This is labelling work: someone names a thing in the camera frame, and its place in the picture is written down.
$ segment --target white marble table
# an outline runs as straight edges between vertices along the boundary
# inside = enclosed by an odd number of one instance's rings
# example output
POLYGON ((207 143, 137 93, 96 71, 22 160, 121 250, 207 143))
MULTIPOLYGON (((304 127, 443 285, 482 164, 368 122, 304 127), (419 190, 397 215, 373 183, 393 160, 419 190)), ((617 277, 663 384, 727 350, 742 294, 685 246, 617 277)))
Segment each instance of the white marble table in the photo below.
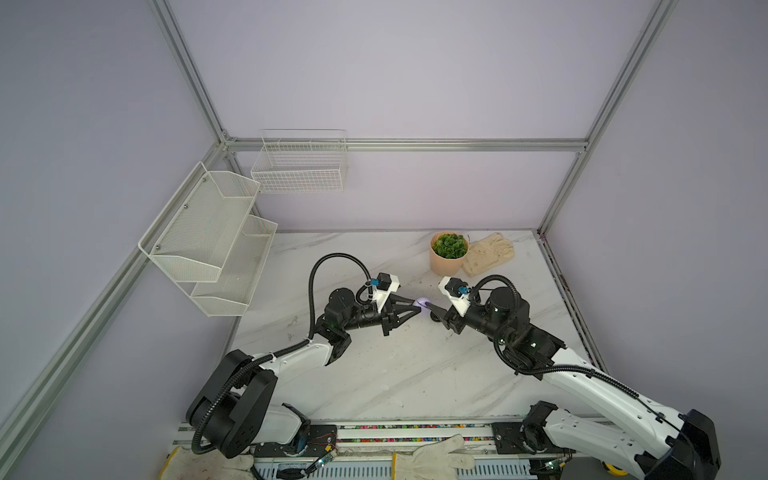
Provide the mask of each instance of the white marble table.
MULTIPOLYGON (((467 233, 470 239, 479 240, 493 232, 467 233)), ((490 273, 508 277, 531 304, 531 322, 587 358, 534 234, 530 230, 502 233, 512 240, 515 258, 479 276, 467 277, 463 270, 458 276, 470 286, 490 273)), ((233 348, 256 355, 306 337, 307 280, 313 264, 326 253, 350 253, 374 277, 378 272, 397 275, 402 284, 398 294, 414 299, 426 296, 449 307, 437 290, 441 278, 429 269, 427 249, 432 234, 278 233, 233 348)), ((341 286, 357 291, 364 281, 353 262, 327 260, 315 278, 317 315, 331 291, 341 286)), ((574 414, 594 413, 554 386, 515 376, 495 355, 491 342, 473 329, 456 335, 421 314, 388 337, 378 326, 349 333, 352 344, 341 359, 279 385, 273 402, 291 403, 311 419, 335 420, 525 415, 538 400, 556 403, 574 414)))

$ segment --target white wire basket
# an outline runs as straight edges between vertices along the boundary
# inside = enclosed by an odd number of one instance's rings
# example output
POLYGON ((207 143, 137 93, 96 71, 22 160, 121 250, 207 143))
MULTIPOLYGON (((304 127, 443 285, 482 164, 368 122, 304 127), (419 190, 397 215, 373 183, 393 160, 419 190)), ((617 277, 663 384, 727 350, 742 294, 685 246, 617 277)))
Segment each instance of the white wire basket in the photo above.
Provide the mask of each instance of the white wire basket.
POLYGON ((250 178, 203 169, 184 205, 145 252, 174 282, 219 280, 259 190, 250 178))
POLYGON ((247 216, 219 281, 198 283, 190 294, 206 315, 242 316, 248 310, 276 230, 277 223, 247 216))
MULTIPOLYGON (((139 241, 139 249, 208 316, 241 316, 256 292, 277 223, 250 212, 259 182, 200 163, 199 177, 174 212, 172 200, 139 241), (173 215, 162 233, 159 226, 173 215)), ((175 197, 182 194, 182 187, 175 197)))
POLYGON ((262 130, 263 147, 250 171, 264 194, 344 190, 344 130, 262 130))

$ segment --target black cable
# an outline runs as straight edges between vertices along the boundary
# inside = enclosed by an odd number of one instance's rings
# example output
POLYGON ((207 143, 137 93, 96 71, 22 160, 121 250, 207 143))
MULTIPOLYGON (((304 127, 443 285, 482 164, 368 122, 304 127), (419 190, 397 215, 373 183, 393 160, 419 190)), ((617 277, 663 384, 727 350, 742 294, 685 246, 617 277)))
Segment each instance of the black cable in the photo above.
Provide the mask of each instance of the black cable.
MULTIPOLYGON (((352 255, 349 255, 348 253, 328 253, 327 255, 323 255, 320 260, 317 260, 315 263, 315 266, 312 267, 312 271, 310 272, 310 288, 309 288, 309 298, 310 298, 310 335, 309 338, 312 339, 312 337, 315 335, 315 273, 317 272, 317 267, 320 266, 321 263, 328 260, 329 258, 334 257, 341 257, 346 258, 348 260, 351 260, 355 263, 357 263, 360 268, 362 268, 362 271, 366 275, 366 280, 368 280, 368 283, 370 283, 371 280, 371 274, 368 272, 368 269, 360 260, 357 260, 352 255)), ((373 287, 368 287, 368 298, 373 297, 373 287)))
POLYGON ((512 290, 512 298, 513 304, 511 312, 509 313, 509 316, 511 318, 515 318, 515 315, 517 314, 518 310, 520 309, 520 293, 518 292, 518 289, 515 288, 515 285, 510 281, 509 278, 503 275, 488 275, 486 278, 480 280, 477 282, 477 285, 472 287, 472 292, 469 294, 469 301, 474 303, 480 303, 480 290, 484 290, 480 288, 481 286, 485 285, 486 283, 493 282, 493 281, 499 281, 505 284, 510 290, 512 290))
POLYGON ((275 473, 275 477, 282 480, 301 480, 305 478, 306 471, 303 468, 284 468, 275 473))
MULTIPOLYGON (((694 443, 688 438, 688 435, 684 434, 682 430, 680 430, 678 427, 673 425, 672 422, 667 420, 667 418, 665 416, 661 415, 659 412, 657 412, 656 410, 652 409, 649 405, 647 405, 645 402, 643 402, 643 400, 640 399, 639 396, 637 398, 637 401, 640 402, 640 404, 642 406, 644 406, 645 409, 648 412, 653 413, 656 416, 657 419, 661 420, 662 422, 666 423, 667 425, 669 425, 673 429, 677 430, 677 433, 679 433, 680 435, 683 436, 683 440, 685 440, 688 443, 688 445, 690 445, 691 449, 695 450, 694 443)), ((693 459, 693 462, 694 462, 693 467, 694 467, 694 471, 695 471, 696 470, 696 457, 694 456, 692 459, 693 459)))
POLYGON ((355 300, 357 300, 357 303, 360 305, 368 305, 373 301, 372 293, 371 293, 371 285, 368 282, 365 282, 361 287, 360 290, 357 290, 357 293, 355 293, 355 300), (368 289, 368 299, 363 300, 360 298, 360 295, 362 295, 362 292, 365 291, 365 289, 368 289))
POLYGON ((229 391, 235 386, 235 385, 244 385, 246 382, 246 376, 254 371, 259 365, 262 363, 270 361, 272 358, 281 357, 283 355, 287 355, 288 353, 295 352, 298 349, 302 348, 305 345, 309 345, 310 341, 308 339, 302 340, 301 342, 298 342, 296 345, 292 345, 289 347, 286 347, 282 350, 278 350, 274 353, 274 357, 272 355, 265 355, 261 356, 257 359, 254 359, 250 363, 246 364, 241 369, 237 370, 237 372, 234 373, 221 387, 221 390, 216 394, 216 398, 210 403, 210 406, 208 406, 208 410, 206 410, 205 415, 200 419, 200 421, 195 426, 195 433, 192 435, 192 453, 196 455, 202 455, 204 453, 211 452, 216 449, 213 444, 205 445, 204 447, 200 445, 200 442, 203 439, 203 432, 205 431, 205 428, 208 427, 208 422, 210 422, 210 419, 214 416, 214 410, 216 410, 216 407, 219 406, 221 401, 223 400, 224 396, 229 393, 229 391))
POLYGON ((619 382, 613 377, 610 377, 603 372, 600 372, 598 370, 590 369, 585 366, 580 365, 553 365, 553 366, 547 366, 547 367, 541 367, 538 369, 527 369, 523 366, 517 365, 514 362, 512 362, 503 352, 502 347, 500 344, 500 340, 502 339, 502 333, 506 331, 506 329, 511 325, 511 320, 507 320, 504 322, 496 331, 496 334, 493 337, 493 350, 496 352, 496 355, 499 359, 501 359, 502 362, 509 368, 513 369, 517 373, 521 375, 526 376, 533 376, 533 375, 544 375, 545 373, 555 373, 555 372, 574 372, 574 373, 583 373, 586 376, 593 376, 596 379, 602 380, 603 382, 606 382, 608 385, 611 385, 622 392, 626 393, 633 399, 637 399, 640 397, 640 394, 635 392, 633 389, 629 388, 625 384, 619 382))
POLYGON ((264 480, 264 477, 261 476, 258 470, 256 470, 256 464, 251 465, 250 474, 253 475, 256 480, 264 480))

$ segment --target white mesh shelf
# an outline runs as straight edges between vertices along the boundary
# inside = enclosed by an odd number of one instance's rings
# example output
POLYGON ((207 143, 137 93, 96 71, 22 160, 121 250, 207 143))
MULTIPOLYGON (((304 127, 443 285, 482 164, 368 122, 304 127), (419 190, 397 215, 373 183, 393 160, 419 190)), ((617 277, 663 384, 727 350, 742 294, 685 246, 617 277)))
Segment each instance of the white mesh shelf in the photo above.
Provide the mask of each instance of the white mesh shelf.
POLYGON ((199 163, 139 241, 208 316, 243 315, 256 292, 277 231, 250 213, 258 191, 255 180, 199 163))
POLYGON ((206 170, 147 255, 174 282, 218 281, 258 190, 250 178, 206 170))
POLYGON ((265 194, 344 190, 348 167, 343 130, 262 130, 251 177, 265 194))
POLYGON ((198 283, 190 298, 208 316, 241 316, 250 305, 277 223, 248 215, 216 283, 198 283))

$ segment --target white panel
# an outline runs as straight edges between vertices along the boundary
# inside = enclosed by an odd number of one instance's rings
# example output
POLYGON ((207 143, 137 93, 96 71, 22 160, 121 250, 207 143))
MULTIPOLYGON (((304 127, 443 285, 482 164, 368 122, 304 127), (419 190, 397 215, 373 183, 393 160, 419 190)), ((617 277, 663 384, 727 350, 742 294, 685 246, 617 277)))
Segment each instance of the white panel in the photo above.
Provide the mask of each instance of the white panel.
MULTIPOLYGON (((249 171, 256 152, 240 152, 249 171)), ((571 152, 350 152, 343 192, 263 194, 281 230, 537 227, 571 152)))
POLYGON ((11 480, 156 478, 231 327, 149 264, 11 480))
POLYGON ((174 0, 228 131, 583 137, 652 0, 174 0))
POLYGON ((212 139, 146 2, 6 2, 0 65, 2 423, 212 139))
POLYGON ((768 430, 766 25, 681 0, 549 234, 611 374, 715 421, 718 478, 768 430))

